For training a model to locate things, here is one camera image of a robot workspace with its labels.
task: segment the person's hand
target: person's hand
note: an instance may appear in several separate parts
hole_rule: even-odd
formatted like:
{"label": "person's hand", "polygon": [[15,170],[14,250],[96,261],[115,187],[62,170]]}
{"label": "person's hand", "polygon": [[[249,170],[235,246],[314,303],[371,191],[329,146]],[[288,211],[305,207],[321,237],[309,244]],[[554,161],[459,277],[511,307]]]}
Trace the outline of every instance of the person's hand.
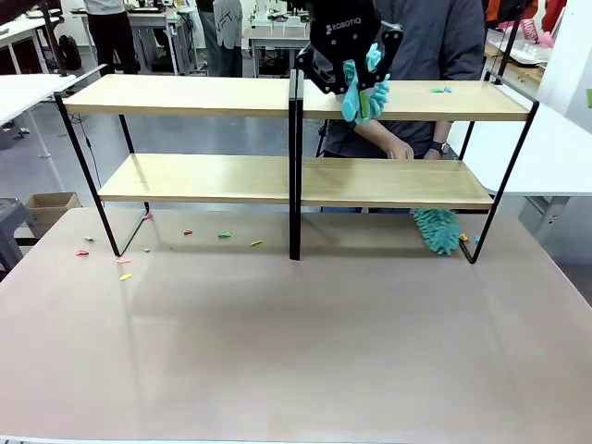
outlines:
{"label": "person's hand", "polygon": [[442,160],[442,154],[440,151],[430,148],[425,153],[424,160]]}
{"label": "person's hand", "polygon": [[393,137],[385,146],[381,147],[389,159],[411,159],[415,154],[409,143],[405,143],[398,137]]}

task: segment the bag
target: bag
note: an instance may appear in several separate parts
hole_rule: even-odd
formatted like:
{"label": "bag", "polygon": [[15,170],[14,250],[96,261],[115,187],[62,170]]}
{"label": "bag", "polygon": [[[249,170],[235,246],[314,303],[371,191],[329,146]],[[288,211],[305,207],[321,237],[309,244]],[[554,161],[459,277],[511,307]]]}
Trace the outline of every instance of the bag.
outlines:
{"label": "bag", "polygon": [[62,65],[68,71],[76,71],[82,68],[82,61],[80,60],[80,51],[74,37],[62,35],[57,44],[59,46],[59,57]]}
{"label": "bag", "polygon": [[538,0],[489,0],[487,6],[487,25],[497,27],[504,21],[516,20],[516,9],[526,3],[522,19],[533,18],[538,11]]}

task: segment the cardboard box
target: cardboard box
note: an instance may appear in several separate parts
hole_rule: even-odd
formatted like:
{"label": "cardboard box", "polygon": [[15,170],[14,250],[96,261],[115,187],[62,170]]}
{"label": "cardboard box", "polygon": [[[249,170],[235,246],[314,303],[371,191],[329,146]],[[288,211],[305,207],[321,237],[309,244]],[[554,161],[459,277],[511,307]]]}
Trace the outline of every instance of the cardboard box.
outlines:
{"label": "cardboard box", "polygon": [[67,210],[82,205],[75,192],[54,192],[33,194],[25,206],[36,222],[36,227],[31,228],[31,232],[40,239]]}

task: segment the beige table surface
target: beige table surface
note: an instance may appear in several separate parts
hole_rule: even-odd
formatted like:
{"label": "beige table surface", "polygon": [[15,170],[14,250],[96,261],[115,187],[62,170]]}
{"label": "beige table surface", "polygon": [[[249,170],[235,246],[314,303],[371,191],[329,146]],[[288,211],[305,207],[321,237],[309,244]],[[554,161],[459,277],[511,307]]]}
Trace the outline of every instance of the beige table surface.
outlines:
{"label": "beige table surface", "polygon": [[[120,239],[139,214],[109,210]],[[156,211],[119,265],[71,210],[0,284],[0,433],[590,442],[592,312],[517,222],[471,266],[368,215],[305,215],[291,262],[287,220]]]}

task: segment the robotic arm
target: robotic arm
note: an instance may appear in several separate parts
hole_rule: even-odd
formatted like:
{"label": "robotic arm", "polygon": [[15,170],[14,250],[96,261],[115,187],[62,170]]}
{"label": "robotic arm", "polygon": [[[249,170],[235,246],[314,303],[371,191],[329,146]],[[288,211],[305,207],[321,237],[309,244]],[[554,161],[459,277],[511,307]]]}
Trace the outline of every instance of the robotic arm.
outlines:
{"label": "robotic arm", "polygon": [[[306,5],[311,18],[311,42],[297,57],[297,66],[321,91],[336,95],[347,92],[343,70],[347,61],[355,64],[360,91],[385,79],[401,45],[400,25],[382,21],[373,0],[307,0]],[[376,39],[382,43],[383,55],[369,72],[366,56]],[[330,71],[321,68],[318,55],[328,62]]]}

